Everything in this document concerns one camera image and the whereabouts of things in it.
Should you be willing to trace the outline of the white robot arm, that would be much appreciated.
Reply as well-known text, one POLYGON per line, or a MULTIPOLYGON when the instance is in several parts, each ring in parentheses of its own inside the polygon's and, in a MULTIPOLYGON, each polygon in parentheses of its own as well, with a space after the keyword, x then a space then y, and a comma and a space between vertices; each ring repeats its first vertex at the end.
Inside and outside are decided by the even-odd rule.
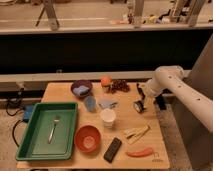
POLYGON ((155 98, 168 89, 213 133, 213 100, 184 83, 183 78, 181 66, 160 66, 153 77, 145 82, 145 97, 155 98))

